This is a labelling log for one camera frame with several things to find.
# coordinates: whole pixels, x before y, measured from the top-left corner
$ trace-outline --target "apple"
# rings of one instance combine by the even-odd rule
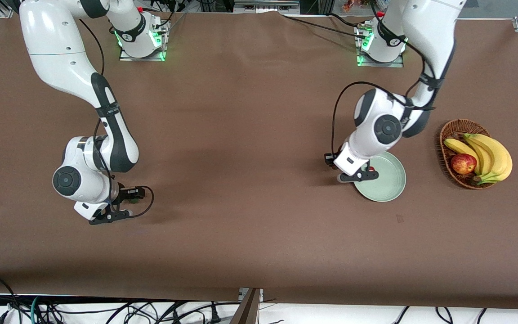
[[[458,174],[468,174],[473,172],[477,166],[477,160],[474,156],[461,153],[453,156],[451,166]]]

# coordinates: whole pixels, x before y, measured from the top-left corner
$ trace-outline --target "wicker basket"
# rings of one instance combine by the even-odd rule
[[[494,185],[494,183],[483,183],[481,185],[477,185],[475,181],[473,181],[474,173],[469,174],[457,174],[453,171],[451,167],[451,159],[453,156],[457,155],[450,148],[446,147],[443,144],[443,141],[447,138],[455,138],[465,144],[467,142],[463,138],[463,134],[483,134],[491,137],[489,132],[481,125],[475,123],[474,121],[470,121],[469,119],[455,119],[454,121],[449,121],[442,127],[441,133],[438,138],[438,146],[439,146],[439,161],[444,164],[444,171],[446,171],[446,175],[449,178],[452,178],[459,185],[468,188],[468,189],[486,189]]]

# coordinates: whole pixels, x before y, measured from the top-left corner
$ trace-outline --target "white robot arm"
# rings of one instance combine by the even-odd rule
[[[123,189],[117,183],[112,186],[111,179],[102,173],[105,168],[112,172],[131,170],[138,161],[138,147],[109,83],[88,60],[74,18],[107,15],[121,46],[133,57],[145,57],[161,46],[157,35],[160,18],[140,13],[132,0],[25,0],[20,4],[14,1],[27,52],[39,78],[59,91],[87,101],[105,127],[107,135],[72,138],[52,179],[55,190],[76,201],[76,211],[92,223],[105,208],[111,211],[109,205],[114,201],[142,198],[137,187]],[[62,127],[69,130],[69,125]],[[125,211],[118,216],[131,215]]]
[[[359,99],[354,111],[356,130],[338,156],[331,153],[333,164],[344,173],[338,177],[340,182],[360,181],[353,175],[360,174],[357,171],[370,158],[425,128],[453,57],[455,21],[463,5],[464,0],[391,0],[383,20],[372,20],[374,38],[366,50],[370,57],[393,61],[404,45],[401,39],[407,37],[407,43],[423,53],[424,68],[412,98],[375,88]]]

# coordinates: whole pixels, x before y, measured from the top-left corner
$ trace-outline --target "brown table surface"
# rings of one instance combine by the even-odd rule
[[[407,187],[389,203],[337,183],[322,157],[339,91],[367,80],[403,94],[419,76],[416,54],[402,69],[357,67],[351,37],[277,13],[189,14],[166,62],[119,62],[107,19],[89,25],[141,152],[117,180],[151,186],[155,203],[138,219],[90,226],[55,193],[65,144],[92,135],[97,115],[41,82],[19,19],[0,20],[0,276],[18,293],[232,300],[238,287],[263,287],[278,302],[518,307],[510,21],[458,22],[429,125],[391,150]],[[337,145],[366,90],[344,96]],[[508,180],[470,191],[446,178],[434,138],[456,118],[478,121],[510,150]]]

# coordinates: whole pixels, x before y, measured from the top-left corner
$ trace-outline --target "green plate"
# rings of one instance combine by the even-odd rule
[[[399,197],[407,183],[403,164],[393,154],[383,152],[371,159],[371,166],[379,173],[378,179],[354,182],[357,190],[368,199],[380,203]]]

